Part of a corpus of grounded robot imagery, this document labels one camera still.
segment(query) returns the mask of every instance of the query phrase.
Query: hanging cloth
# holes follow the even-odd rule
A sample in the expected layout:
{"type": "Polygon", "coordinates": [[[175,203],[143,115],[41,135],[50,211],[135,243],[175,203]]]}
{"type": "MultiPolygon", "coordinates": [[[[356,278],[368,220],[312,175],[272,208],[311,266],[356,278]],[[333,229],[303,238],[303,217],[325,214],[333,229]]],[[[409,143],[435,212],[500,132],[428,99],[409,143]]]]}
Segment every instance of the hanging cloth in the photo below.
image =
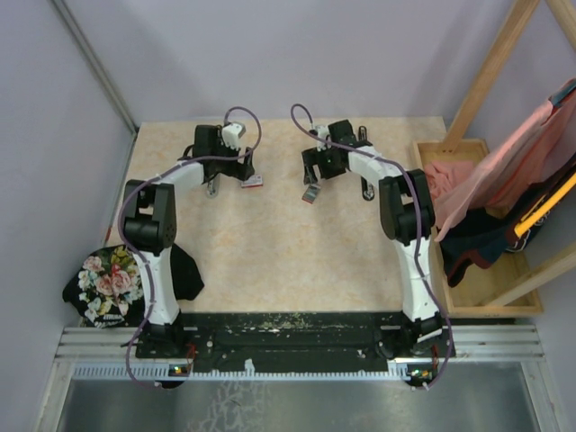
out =
{"type": "Polygon", "coordinates": [[[558,142],[576,108],[576,78],[540,105],[532,115],[497,150],[485,157],[465,178],[455,180],[455,171],[462,162],[435,161],[425,166],[433,195],[436,225],[440,228],[436,241],[463,220],[469,209],[484,206],[510,208],[533,183],[542,180],[545,160],[558,142]],[[453,179],[442,180],[434,173],[448,173],[453,179]],[[451,190],[446,185],[454,185],[451,190]]]}
{"type": "Polygon", "coordinates": [[[576,185],[576,154],[547,180],[531,184],[503,219],[470,210],[440,242],[449,286],[457,286],[472,264],[488,268],[508,249],[522,248],[541,220],[576,185]]]}

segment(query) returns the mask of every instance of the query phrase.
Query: black cloth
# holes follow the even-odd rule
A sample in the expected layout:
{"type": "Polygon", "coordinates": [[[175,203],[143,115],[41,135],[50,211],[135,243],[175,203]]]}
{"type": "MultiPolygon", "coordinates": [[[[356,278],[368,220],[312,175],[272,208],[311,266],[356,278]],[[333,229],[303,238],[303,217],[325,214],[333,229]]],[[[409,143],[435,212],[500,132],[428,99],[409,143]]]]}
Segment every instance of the black cloth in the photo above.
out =
{"type": "MultiPolygon", "coordinates": [[[[170,252],[177,300],[194,300],[204,287],[194,259],[178,245],[170,252]]],[[[96,250],[84,261],[62,292],[80,316],[95,327],[137,326],[144,316],[140,271],[124,246],[96,250]]]]}
{"type": "Polygon", "coordinates": [[[542,228],[545,216],[522,238],[514,231],[516,225],[541,207],[575,173],[576,154],[547,180],[531,184],[503,219],[490,216],[484,209],[468,211],[440,242],[448,285],[457,286],[472,264],[488,268],[507,250],[523,249],[542,228]]]}

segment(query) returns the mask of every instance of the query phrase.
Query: gray wall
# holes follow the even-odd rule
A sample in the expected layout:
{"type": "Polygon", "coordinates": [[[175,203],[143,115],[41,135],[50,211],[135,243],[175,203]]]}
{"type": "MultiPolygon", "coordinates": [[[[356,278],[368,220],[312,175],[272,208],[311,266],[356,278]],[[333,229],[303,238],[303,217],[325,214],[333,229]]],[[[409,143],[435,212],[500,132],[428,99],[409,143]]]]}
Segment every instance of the gray wall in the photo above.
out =
{"type": "Polygon", "coordinates": [[[31,430],[62,327],[61,290],[101,245],[130,134],[45,0],[0,13],[0,430],[31,430]]]}
{"type": "MultiPolygon", "coordinates": [[[[214,117],[231,104],[286,117],[296,101],[325,116],[451,119],[511,4],[68,1],[137,122],[214,117]]],[[[576,75],[574,53],[542,3],[469,130],[492,148],[576,75]]],[[[573,203],[562,205],[531,247],[533,264],[576,239],[573,203]]],[[[560,323],[570,322],[576,302],[570,280],[542,290],[547,313],[538,320],[569,407],[576,405],[576,382],[560,374],[575,352],[570,325],[560,323]]]]}

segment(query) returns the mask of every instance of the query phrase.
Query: flower print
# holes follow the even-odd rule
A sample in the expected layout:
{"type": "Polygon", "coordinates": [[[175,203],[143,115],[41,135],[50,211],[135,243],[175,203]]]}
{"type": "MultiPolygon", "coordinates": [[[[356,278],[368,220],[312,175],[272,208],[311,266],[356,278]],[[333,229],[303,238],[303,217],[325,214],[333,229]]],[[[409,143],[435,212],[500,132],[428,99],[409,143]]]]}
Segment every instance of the flower print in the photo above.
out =
{"type": "Polygon", "coordinates": [[[87,270],[82,270],[78,273],[78,286],[81,290],[87,290],[91,284],[90,273],[87,270]]]}
{"type": "Polygon", "coordinates": [[[126,252],[126,248],[124,246],[120,246],[114,250],[114,254],[117,257],[126,257],[128,255],[128,252],[126,252]]]}
{"type": "Polygon", "coordinates": [[[84,311],[84,316],[87,317],[89,320],[91,320],[92,322],[94,322],[94,320],[96,318],[98,318],[98,315],[96,315],[96,312],[92,309],[86,309],[84,311]]]}
{"type": "Polygon", "coordinates": [[[133,277],[136,275],[140,275],[140,270],[138,269],[137,265],[130,264],[126,267],[126,273],[128,273],[130,275],[130,277],[133,277]]]}
{"type": "Polygon", "coordinates": [[[126,315],[128,313],[128,303],[125,301],[119,301],[118,309],[120,309],[122,316],[126,315]]]}
{"type": "Polygon", "coordinates": [[[115,295],[124,294],[132,290],[132,280],[128,274],[120,270],[112,275],[112,291],[115,295]]]}
{"type": "Polygon", "coordinates": [[[112,299],[107,299],[100,305],[100,308],[98,308],[98,315],[103,316],[104,314],[108,313],[111,307],[112,299]]]}
{"type": "Polygon", "coordinates": [[[112,295],[112,280],[108,274],[105,274],[102,277],[97,278],[94,281],[94,285],[96,285],[96,290],[99,293],[104,295],[112,295]]]}
{"type": "Polygon", "coordinates": [[[102,259],[99,256],[89,256],[82,268],[89,270],[91,272],[102,272],[104,268],[102,267],[102,259]]]}
{"type": "Polygon", "coordinates": [[[132,302],[135,302],[136,300],[141,299],[142,295],[144,295],[144,292],[141,289],[137,288],[135,290],[128,292],[124,296],[124,300],[126,302],[128,302],[128,304],[132,304],[132,302]]]}
{"type": "Polygon", "coordinates": [[[140,285],[140,275],[135,274],[133,277],[130,278],[130,280],[132,282],[132,287],[134,289],[138,289],[138,286],[140,285]]]}
{"type": "Polygon", "coordinates": [[[88,303],[88,309],[94,312],[98,311],[100,306],[102,306],[102,300],[100,300],[100,297],[96,297],[88,303]]]}

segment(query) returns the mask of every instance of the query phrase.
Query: wooden post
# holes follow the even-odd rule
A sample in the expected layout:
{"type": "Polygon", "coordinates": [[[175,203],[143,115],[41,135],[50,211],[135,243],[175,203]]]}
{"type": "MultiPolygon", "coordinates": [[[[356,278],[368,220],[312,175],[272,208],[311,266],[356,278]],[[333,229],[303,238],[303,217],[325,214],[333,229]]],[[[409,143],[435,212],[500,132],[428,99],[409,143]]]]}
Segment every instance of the wooden post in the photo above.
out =
{"type": "Polygon", "coordinates": [[[576,242],[555,256],[546,259],[528,273],[520,276],[505,292],[495,294],[483,302],[488,306],[504,306],[530,293],[539,286],[547,284],[559,275],[576,267],[576,242]]]}
{"type": "Polygon", "coordinates": [[[538,3],[539,0],[515,0],[480,68],[480,72],[474,79],[468,95],[464,98],[458,114],[450,125],[450,130],[440,146],[442,151],[453,152],[460,144],[460,140],[480,110],[492,85],[496,82],[498,74],[510,57],[510,53],[516,46],[538,3]]]}
{"type": "Polygon", "coordinates": [[[554,18],[576,51],[576,11],[571,0],[546,0],[554,18]]]}

